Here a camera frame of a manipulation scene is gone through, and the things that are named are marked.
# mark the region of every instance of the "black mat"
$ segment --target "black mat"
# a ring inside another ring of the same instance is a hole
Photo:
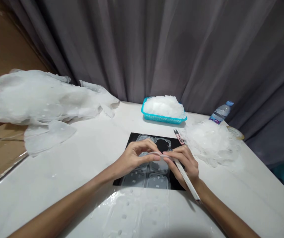
[[[139,135],[141,135],[141,134],[131,132],[130,137],[129,137],[129,140],[128,140],[128,143],[126,144],[126,147],[129,145],[130,142],[136,141]],[[179,147],[179,146],[180,146],[180,143],[179,143],[178,139],[176,139],[176,138],[161,137],[161,136],[154,136],[154,135],[148,135],[148,136],[157,137],[157,138],[164,138],[164,139],[170,140],[171,143],[172,143],[172,145],[171,145],[171,148],[172,148],[172,149],[175,149],[176,147]],[[164,140],[158,140],[158,141],[156,142],[156,145],[157,145],[157,148],[158,148],[161,152],[168,150],[168,144],[167,144],[167,142],[164,141]],[[121,179],[122,179],[122,178],[119,178],[119,179],[115,180],[114,183],[113,183],[113,185],[119,186],[119,185],[120,185],[120,182],[121,182]],[[175,178],[174,174],[173,174],[171,171],[169,172],[169,180],[170,180],[170,183],[171,183],[171,190],[183,190],[183,191],[185,190],[185,189],[180,185],[180,183],[177,181],[177,179]]]

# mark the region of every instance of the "plastic bottle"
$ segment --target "plastic bottle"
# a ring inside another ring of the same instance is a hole
[[[216,122],[218,125],[229,115],[231,106],[234,103],[227,101],[222,106],[218,107],[215,112],[209,117],[209,120]]]

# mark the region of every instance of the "hand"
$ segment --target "hand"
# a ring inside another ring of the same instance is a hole
[[[198,162],[193,157],[188,146],[182,145],[180,147],[173,149],[173,151],[163,152],[163,154],[169,155],[170,157],[178,159],[185,166],[185,172],[186,172],[187,176],[189,177],[189,180],[191,181],[192,185],[196,189],[196,186],[198,185],[198,183],[200,181],[199,170],[198,170]],[[174,164],[174,162],[171,161],[169,158],[163,158],[163,159],[168,164],[169,169],[174,173],[175,178],[178,180],[178,182],[181,184],[181,186],[185,190],[188,190],[188,187],[185,183],[185,180],[183,179],[181,173],[179,172],[179,169]]]
[[[139,157],[142,152],[152,152],[156,151],[162,154],[157,145],[150,139],[145,139],[136,142],[130,142],[128,147],[126,147],[123,154],[115,161],[110,167],[115,173],[113,178],[119,179],[124,175],[127,175],[136,167],[140,166],[143,163],[151,161],[159,161],[161,158],[158,155],[146,155]]]

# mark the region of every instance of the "blue basket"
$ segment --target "blue basket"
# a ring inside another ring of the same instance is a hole
[[[144,114],[144,118],[147,120],[152,120],[152,121],[160,121],[160,122],[167,122],[167,123],[172,123],[172,124],[180,124],[183,121],[187,120],[187,117],[185,119],[180,119],[180,118],[173,118],[173,117],[164,117],[160,115],[154,115],[154,114],[149,114],[144,112],[144,103],[146,102],[148,98],[144,99],[141,112]]]

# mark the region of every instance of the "white table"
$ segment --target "white table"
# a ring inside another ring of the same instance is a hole
[[[207,116],[188,114],[186,123]],[[175,138],[176,125],[147,121],[141,105],[121,102],[113,119],[72,124],[77,132],[62,145],[27,158],[0,183],[0,237],[6,237],[47,207],[93,178],[123,152],[131,132]],[[235,171],[199,162],[200,177],[210,189],[261,237],[284,237],[284,186],[244,144],[243,165]],[[224,237],[185,191],[171,190],[170,226],[166,237]],[[63,236],[101,237],[106,217],[92,219],[91,205]]]

